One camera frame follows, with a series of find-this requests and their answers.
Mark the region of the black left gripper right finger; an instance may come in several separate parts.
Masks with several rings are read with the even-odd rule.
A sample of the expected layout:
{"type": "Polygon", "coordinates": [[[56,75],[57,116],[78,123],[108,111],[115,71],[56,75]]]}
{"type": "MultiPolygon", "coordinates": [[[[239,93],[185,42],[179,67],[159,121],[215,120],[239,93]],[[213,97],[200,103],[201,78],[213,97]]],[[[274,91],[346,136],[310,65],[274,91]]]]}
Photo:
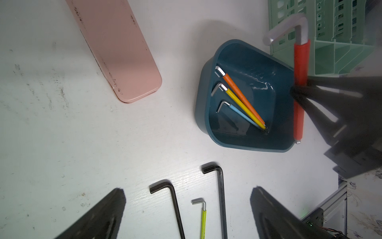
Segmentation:
{"type": "Polygon", "coordinates": [[[253,216],[261,239],[330,239],[331,234],[303,223],[262,187],[250,197],[253,216]]]}

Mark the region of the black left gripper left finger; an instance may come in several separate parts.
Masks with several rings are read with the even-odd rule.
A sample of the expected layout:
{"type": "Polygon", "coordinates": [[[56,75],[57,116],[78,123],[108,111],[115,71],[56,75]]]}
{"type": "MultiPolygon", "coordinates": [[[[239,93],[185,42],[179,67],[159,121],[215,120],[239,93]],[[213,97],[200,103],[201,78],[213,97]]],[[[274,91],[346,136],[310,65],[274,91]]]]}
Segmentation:
{"type": "Polygon", "coordinates": [[[125,204],[123,189],[115,188],[57,238],[116,239],[125,204]]]}

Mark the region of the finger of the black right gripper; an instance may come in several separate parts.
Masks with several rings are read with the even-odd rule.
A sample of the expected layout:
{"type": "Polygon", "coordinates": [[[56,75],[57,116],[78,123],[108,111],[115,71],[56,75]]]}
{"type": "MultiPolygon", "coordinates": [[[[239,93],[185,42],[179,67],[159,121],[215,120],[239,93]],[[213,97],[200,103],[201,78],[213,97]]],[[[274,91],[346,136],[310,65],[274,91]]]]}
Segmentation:
{"type": "Polygon", "coordinates": [[[358,92],[371,99],[382,98],[382,77],[319,77],[309,76],[308,86],[323,86],[333,89],[358,92]]]}
{"type": "Polygon", "coordinates": [[[355,119],[357,97],[322,90],[318,87],[304,86],[293,86],[290,94],[309,115],[325,142],[330,146],[334,146],[339,141],[336,138],[337,135],[344,130],[349,122],[355,119]],[[316,102],[327,109],[338,120],[332,121],[312,102],[316,102]]]}

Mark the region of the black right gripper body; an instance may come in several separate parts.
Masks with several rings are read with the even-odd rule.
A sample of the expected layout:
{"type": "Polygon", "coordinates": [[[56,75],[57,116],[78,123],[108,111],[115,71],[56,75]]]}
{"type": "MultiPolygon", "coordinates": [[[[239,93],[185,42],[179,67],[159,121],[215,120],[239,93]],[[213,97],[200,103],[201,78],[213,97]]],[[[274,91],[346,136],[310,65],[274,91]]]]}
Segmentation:
{"type": "Polygon", "coordinates": [[[374,146],[382,139],[382,102],[351,100],[333,114],[343,124],[324,154],[336,164],[333,170],[350,179],[382,166],[382,151],[374,146]]]}

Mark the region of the red handled hex key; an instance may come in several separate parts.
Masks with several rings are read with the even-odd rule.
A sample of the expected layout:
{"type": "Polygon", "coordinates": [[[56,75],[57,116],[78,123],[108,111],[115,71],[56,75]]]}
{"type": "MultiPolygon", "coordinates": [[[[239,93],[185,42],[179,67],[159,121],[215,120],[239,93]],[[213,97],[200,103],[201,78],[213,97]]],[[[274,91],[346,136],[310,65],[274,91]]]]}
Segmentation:
{"type": "MultiPolygon", "coordinates": [[[[308,20],[305,14],[291,15],[263,37],[265,45],[272,45],[292,29],[295,30],[294,44],[294,84],[305,86],[308,79],[310,40],[308,38],[308,20]]],[[[299,144],[303,136],[304,109],[295,101],[293,104],[293,137],[299,144]]]]}

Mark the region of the blue handled hex key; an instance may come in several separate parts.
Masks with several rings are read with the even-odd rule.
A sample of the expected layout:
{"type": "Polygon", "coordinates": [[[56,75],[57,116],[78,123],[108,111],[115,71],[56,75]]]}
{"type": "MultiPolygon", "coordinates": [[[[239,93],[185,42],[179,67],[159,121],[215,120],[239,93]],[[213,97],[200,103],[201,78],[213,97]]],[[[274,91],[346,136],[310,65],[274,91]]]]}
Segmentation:
{"type": "Polygon", "coordinates": [[[233,106],[232,104],[230,104],[229,102],[227,101],[222,101],[216,111],[216,113],[219,113],[221,111],[221,108],[223,106],[227,106],[229,109],[231,109],[232,111],[234,111],[236,114],[238,114],[241,118],[243,118],[244,120],[246,120],[247,122],[249,122],[250,124],[252,124],[253,126],[255,126],[256,128],[258,129],[262,129],[258,124],[256,124],[251,118],[249,118],[246,114],[244,114],[243,112],[241,112],[239,109],[237,109],[235,106],[233,106]]]}

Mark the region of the yellow handled hex key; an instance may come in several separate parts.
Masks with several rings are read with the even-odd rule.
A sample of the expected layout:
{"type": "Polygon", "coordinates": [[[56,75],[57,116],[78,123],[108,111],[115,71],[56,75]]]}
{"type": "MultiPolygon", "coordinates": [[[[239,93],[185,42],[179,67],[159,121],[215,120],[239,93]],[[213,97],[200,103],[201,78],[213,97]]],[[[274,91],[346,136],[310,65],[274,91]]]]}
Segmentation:
{"type": "Polygon", "coordinates": [[[256,118],[256,116],[248,109],[247,106],[244,105],[244,103],[229,89],[227,88],[223,83],[218,83],[215,88],[213,89],[211,96],[214,96],[215,93],[220,89],[221,91],[225,92],[235,103],[236,105],[241,109],[237,109],[235,106],[233,106],[231,103],[227,101],[222,101],[217,109],[217,113],[220,112],[223,105],[227,105],[230,109],[232,109],[234,112],[236,112],[239,116],[244,118],[246,121],[254,125],[255,127],[267,131],[267,128],[264,123],[261,123],[259,119],[256,118]]]}

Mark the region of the orange handled hex key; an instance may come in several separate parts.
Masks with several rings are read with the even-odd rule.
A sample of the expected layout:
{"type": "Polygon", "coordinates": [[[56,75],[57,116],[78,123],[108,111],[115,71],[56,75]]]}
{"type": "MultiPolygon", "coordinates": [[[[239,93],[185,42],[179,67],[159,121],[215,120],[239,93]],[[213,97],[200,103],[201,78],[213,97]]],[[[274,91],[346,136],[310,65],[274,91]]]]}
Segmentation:
{"type": "Polygon", "coordinates": [[[225,82],[229,85],[229,87],[233,90],[235,95],[239,98],[239,100],[242,102],[242,104],[248,109],[250,112],[250,117],[254,117],[256,120],[253,119],[254,122],[259,123],[262,126],[265,126],[264,120],[260,117],[260,115],[257,113],[257,111],[254,109],[254,107],[251,105],[251,103],[247,100],[247,98],[244,96],[244,94],[241,92],[241,90],[238,88],[238,86],[234,83],[232,78],[225,73],[219,66],[215,67],[218,76],[222,77],[225,82]]]}

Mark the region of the long black hex key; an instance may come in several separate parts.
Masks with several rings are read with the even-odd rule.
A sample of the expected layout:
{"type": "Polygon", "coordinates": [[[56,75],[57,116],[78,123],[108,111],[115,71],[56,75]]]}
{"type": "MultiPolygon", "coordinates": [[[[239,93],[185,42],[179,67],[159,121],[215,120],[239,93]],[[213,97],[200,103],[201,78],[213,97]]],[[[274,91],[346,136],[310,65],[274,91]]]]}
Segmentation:
{"type": "Polygon", "coordinates": [[[205,164],[202,166],[203,174],[208,174],[211,172],[217,172],[221,233],[223,239],[228,239],[223,170],[215,163],[205,164]]]}

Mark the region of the teal plastic storage box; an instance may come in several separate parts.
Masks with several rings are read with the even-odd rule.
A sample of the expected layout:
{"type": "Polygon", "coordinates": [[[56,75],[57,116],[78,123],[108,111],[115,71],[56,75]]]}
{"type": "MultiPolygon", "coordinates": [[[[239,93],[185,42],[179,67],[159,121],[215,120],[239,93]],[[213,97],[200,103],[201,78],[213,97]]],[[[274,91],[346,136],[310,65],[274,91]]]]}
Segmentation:
{"type": "Polygon", "coordinates": [[[195,106],[200,130],[229,148],[292,148],[293,69],[240,40],[224,43],[204,65],[195,106]]]}

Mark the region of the green mesh file organizer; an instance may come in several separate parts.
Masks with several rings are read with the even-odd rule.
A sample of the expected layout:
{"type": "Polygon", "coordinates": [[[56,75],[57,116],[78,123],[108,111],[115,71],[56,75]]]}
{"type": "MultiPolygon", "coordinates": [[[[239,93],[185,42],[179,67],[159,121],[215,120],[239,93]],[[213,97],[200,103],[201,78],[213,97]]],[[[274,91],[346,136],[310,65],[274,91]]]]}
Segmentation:
{"type": "Polygon", "coordinates": [[[349,74],[373,51],[364,38],[366,1],[269,1],[269,28],[294,14],[308,19],[310,76],[349,74]]]}

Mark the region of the pink pencil case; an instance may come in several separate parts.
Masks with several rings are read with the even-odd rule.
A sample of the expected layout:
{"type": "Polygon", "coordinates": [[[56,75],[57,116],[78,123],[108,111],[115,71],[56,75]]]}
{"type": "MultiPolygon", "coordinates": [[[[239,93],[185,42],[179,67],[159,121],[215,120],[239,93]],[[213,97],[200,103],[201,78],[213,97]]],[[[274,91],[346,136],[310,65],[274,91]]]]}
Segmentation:
{"type": "Polygon", "coordinates": [[[128,1],[69,0],[80,31],[117,98],[133,103],[162,77],[128,1]]]}

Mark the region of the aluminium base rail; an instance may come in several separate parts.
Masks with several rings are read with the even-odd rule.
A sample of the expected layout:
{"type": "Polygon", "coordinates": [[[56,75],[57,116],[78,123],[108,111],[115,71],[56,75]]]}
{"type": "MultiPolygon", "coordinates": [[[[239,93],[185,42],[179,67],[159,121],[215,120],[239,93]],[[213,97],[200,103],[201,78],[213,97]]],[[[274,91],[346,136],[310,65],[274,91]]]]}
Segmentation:
{"type": "Polygon", "coordinates": [[[347,182],[340,180],[338,189],[301,221],[331,234],[334,239],[347,238],[347,182]]]}

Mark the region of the green handled hex key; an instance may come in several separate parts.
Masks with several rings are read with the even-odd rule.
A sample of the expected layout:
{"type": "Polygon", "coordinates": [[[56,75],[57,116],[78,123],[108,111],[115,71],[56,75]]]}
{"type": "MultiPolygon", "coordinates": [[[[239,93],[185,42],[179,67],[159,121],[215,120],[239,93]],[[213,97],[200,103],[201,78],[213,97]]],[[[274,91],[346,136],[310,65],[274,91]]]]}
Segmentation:
{"type": "Polygon", "coordinates": [[[206,233],[206,218],[207,218],[207,204],[204,198],[193,199],[193,205],[202,204],[202,220],[201,220],[201,239],[205,239],[206,233]]]}

